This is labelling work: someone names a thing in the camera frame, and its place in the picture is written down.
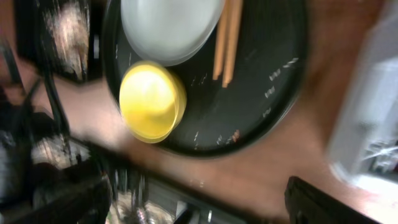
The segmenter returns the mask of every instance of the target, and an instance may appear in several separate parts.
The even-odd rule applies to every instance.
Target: wooden table
[[[308,1],[311,49],[299,99],[265,139],[227,157],[187,159],[135,140],[105,80],[81,88],[56,80],[57,89],[76,137],[126,153],[137,164],[240,209],[286,221],[284,190],[288,178],[297,175],[380,222],[396,223],[397,197],[374,195],[340,182],[325,155],[359,49],[382,4],[381,0]],[[12,0],[0,2],[0,25],[16,54]],[[35,68],[19,58],[17,64],[28,88]],[[44,86],[34,103],[39,110],[51,111]]]

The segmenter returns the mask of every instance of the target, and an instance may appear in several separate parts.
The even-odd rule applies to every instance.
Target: pair of chopsticks
[[[218,23],[213,79],[218,79],[224,66],[223,88],[231,82],[234,73],[242,7],[243,0],[225,0]]]

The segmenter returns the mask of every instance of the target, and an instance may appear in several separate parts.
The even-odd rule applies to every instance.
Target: black object
[[[291,177],[285,191],[285,205],[290,223],[372,223],[347,205],[298,177]]]
[[[167,67],[187,91],[180,124],[159,144],[171,152],[215,157],[248,146],[286,114],[302,81],[307,56],[305,1],[244,2],[235,73],[227,88],[221,87],[222,78],[212,80],[216,30],[191,59]],[[119,101],[124,73],[142,60],[124,34],[120,0],[108,1],[101,49],[109,88]]]
[[[102,67],[100,61],[100,38],[101,23],[104,11],[103,5],[98,1],[74,0],[80,7],[88,8],[87,13],[90,20],[90,37],[88,49],[88,73],[79,80],[73,73],[65,71],[61,61],[57,56],[54,39],[46,27],[46,12],[56,10],[55,3],[60,4],[60,8],[69,0],[14,0],[14,14],[16,21],[16,40],[18,55],[24,57],[38,67],[43,67],[43,61],[37,57],[40,49],[37,47],[37,39],[44,41],[45,51],[51,61],[51,71],[56,72],[63,78],[74,83],[81,84],[96,80],[102,77]]]

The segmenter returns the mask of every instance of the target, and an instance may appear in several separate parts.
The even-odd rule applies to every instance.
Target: wooden chopstick
[[[233,77],[236,48],[238,46],[239,27],[241,25],[241,16],[243,0],[230,0],[229,7],[229,26],[228,38],[226,44],[226,58],[224,65],[223,88],[226,88]]]
[[[215,52],[215,62],[213,68],[213,79],[217,80],[224,65],[224,55],[225,55],[225,44],[227,38],[227,28],[229,24],[229,1],[225,0],[223,12],[221,13],[220,21],[217,27],[217,40],[216,40],[216,52]]]

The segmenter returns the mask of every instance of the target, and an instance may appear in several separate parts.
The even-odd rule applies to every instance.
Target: bowl
[[[171,66],[200,50],[223,7],[224,0],[122,0],[121,20],[138,56]]]
[[[178,77],[156,63],[144,61],[127,70],[119,103],[133,135],[143,142],[157,143],[181,121],[187,97]]]

